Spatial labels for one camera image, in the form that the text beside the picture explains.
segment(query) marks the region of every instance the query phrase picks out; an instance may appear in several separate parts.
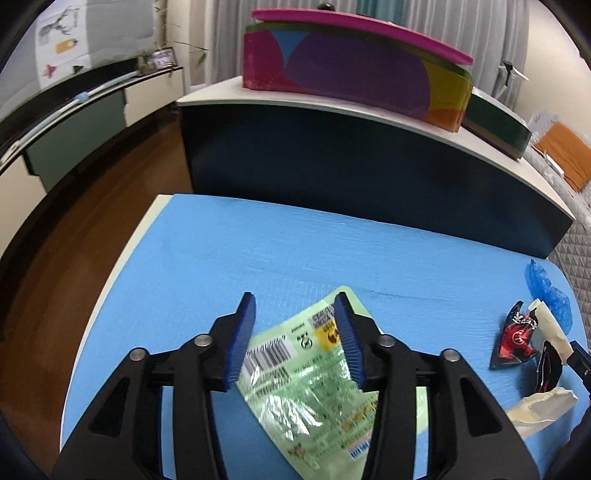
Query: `orange pillow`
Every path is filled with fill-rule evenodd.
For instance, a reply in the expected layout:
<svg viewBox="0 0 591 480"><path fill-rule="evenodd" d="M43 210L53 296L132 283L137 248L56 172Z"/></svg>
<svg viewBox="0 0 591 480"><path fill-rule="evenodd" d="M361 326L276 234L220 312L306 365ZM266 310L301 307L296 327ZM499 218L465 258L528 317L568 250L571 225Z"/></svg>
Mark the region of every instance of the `orange pillow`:
<svg viewBox="0 0 591 480"><path fill-rule="evenodd" d="M591 148L572 130L556 122L536 148L546 152L564 170L564 179L580 192L591 179Z"/></svg>

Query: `red candy wrapper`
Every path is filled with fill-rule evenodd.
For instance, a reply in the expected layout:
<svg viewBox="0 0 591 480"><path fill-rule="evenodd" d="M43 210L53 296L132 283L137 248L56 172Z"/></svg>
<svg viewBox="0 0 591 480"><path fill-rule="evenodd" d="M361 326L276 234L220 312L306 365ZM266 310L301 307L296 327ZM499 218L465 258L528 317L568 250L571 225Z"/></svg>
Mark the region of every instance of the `red candy wrapper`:
<svg viewBox="0 0 591 480"><path fill-rule="evenodd" d="M534 311L529 315L519 313L522 306L523 302L518 301L507 315L498 345L492 352L491 368L524 364L538 354L530 346L531 336L538 327L538 319Z"/></svg>

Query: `colorful box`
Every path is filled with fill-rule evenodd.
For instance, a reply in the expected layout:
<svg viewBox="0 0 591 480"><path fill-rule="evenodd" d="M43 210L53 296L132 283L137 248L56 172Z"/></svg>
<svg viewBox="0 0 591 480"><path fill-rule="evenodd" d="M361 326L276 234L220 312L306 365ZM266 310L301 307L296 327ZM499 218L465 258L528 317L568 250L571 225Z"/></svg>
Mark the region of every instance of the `colorful box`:
<svg viewBox="0 0 591 480"><path fill-rule="evenodd" d="M246 29L246 88L351 100L459 130L472 76L454 61L471 63L465 54L373 18L303 9L253 16L260 12L272 14Z"/></svg>

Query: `poster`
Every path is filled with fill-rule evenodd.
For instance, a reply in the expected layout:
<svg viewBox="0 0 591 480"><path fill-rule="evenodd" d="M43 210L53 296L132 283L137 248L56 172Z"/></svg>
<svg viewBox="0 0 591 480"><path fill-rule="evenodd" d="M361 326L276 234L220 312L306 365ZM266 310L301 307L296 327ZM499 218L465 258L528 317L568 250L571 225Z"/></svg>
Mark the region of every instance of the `poster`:
<svg viewBox="0 0 591 480"><path fill-rule="evenodd" d="M35 61L41 88L90 68L86 0L56 0L35 23Z"/></svg>

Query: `pink box lid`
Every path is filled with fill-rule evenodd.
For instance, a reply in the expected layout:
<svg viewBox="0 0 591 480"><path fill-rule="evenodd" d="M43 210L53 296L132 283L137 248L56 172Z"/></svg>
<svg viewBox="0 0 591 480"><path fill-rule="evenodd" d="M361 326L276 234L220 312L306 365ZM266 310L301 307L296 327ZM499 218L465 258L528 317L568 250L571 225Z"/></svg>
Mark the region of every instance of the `pink box lid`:
<svg viewBox="0 0 591 480"><path fill-rule="evenodd" d="M353 28L382 35L427 50L458 65L472 65L474 59L464 52L409 28L361 15L308 8L265 8L253 10L252 17L263 22L307 22Z"/></svg>

